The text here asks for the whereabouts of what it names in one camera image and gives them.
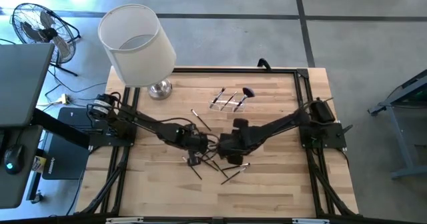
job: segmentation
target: desk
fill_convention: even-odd
[[[308,73],[313,96],[330,98],[326,70],[308,69]],[[190,109],[194,109],[216,135],[229,133],[234,118],[246,118],[250,125],[262,125],[298,107],[294,78],[288,74],[173,73],[169,80],[173,84],[173,93],[169,98],[155,101],[149,98],[145,88],[141,89],[137,110],[155,119],[185,117],[196,123],[200,131],[207,132],[191,114]],[[251,87],[256,97],[248,100],[244,113],[220,113],[208,109],[207,102],[218,94],[221,87],[227,87],[226,92],[231,95],[245,86]],[[124,85],[111,68],[106,93],[123,93],[123,90]],[[102,147],[89,157],[76,211],[87,207],[105,183],[110,155],[111,148]],[[225,177],[204,164],[195,167],[203,177],[202,181],[199,180],[183,162],[181,156],[186,155],[185,151],[162,143],[152,133],[138,129],[135,145],[129,155],[119,214],[168,217],[315,216],[306,154],[301,148],[297,129],[268,139],[258,150],[245,157],[244,162],[250,162],[251,166],[224,185],[220,183]],[[333,149],[326,149],[325,157],[332,187],[346,205],[357,212],[346,160]],[[216,161],[223,168],[230,166],[226,160],[219,160],[218,157]],[[320,196],[325,209],[322,188]]]

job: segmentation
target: wooden table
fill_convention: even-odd
[[[326,70],[308,69],[314,97],[331,97]],[[267,73],[173,73],[169,80],[173,93],[163,101],[149,98],[141,89],[137,110],[155,119],[185,117],[200,131],[207,129],[191,114],[197,114],[213,133],[229,133],[234,118],[250,120],[250,125],[263,125],[293,112],[297,107],[294,78],[288,74]],[[207,102],[221,87],[226,93],[241,92],[251,87],[256,97],[248,99],[244,113],[220,113],[208,109]],[[106,93],[123,93],[124,85],[113,68]],[[76,211],[87,207],[105,183],[111,148],[102,147],[87,163]],[[180,217],[315,217],[313,197],[305,151],[300,146],[297,129],[268,139],[258,150],[245,157],[251,166],[230,182],[220,185],[225,177],[207,165],[195,167],[203,177],[183,162],[185,151],[162,143],[154,134],[138,129],[131,148],[123,196],[121,216]],[[336,150],[325,150],[330,183],[346,205],[357,213],[356,200],[346,160]],[[215,158],[221,167],[226,160]],[[110,203],[115,196],[114,185]],[[326,210],[323,189],[322,207]]]

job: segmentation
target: pen holder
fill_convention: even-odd
[[[212,97],[212,100],[209,101],[208,106],[209,109],[214,110],[214,111],[223,111],[223,112],[236,112],[236,113],[242,113],[245,111],[245,106],[246,106],[246,100],[239,106],[239,102],[240,100],[242,100],[243,96],[239,96],[239,97],[234,97],[233,99],[231,99],[228,103],[228,99],[230,97],[224,97],[222,98],[222,96],[215,102],[212,103],[214,101],[216,97]]]

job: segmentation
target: white lampshade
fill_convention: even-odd
[[[129,4],[102,18],[98,35],[117,75],[126,87],[147,87],[166,79],[176,54],[150,8]]]

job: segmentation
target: concrete floor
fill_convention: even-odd
[[[60,11],[106,12],[126,3],[141,3],[158,13],[298,15],[296,0],[0,0],[3,12],[34,2]],[[425,0],[303,0],[306,15],[427,16]],[[66,68],[79,77],[59,72],[59,78],[78,90],[107,80],[110,63],[97,38],[99,18],[66,18],[81,31],[75,57]],[[260,57],[274,67],[307,67],[299,20],[162,19],[177,52],[177,65],[254,66]],[[387,113],[373,118],[367,108],[427,67],[425,22],[308,21],[316,67],[328,72],[338,117],[348,132],[350,173],[360,213],[367,217],[417,221],[427,217],[427,177],[392,181],[390,172],[404,166]],[[0,37],[18,42],[9,16],[0,16]],[[56,86],[46,78],[42,93]],[[64,88],[52,98],[69,93],[93,98],[98,86],[82,93]],[[59,107],[48,109],[52,116]],[[1,210],[0,219],[64,215],[77,181],[42,181],[47,200],[36,205],[23,201],[17,209]]]

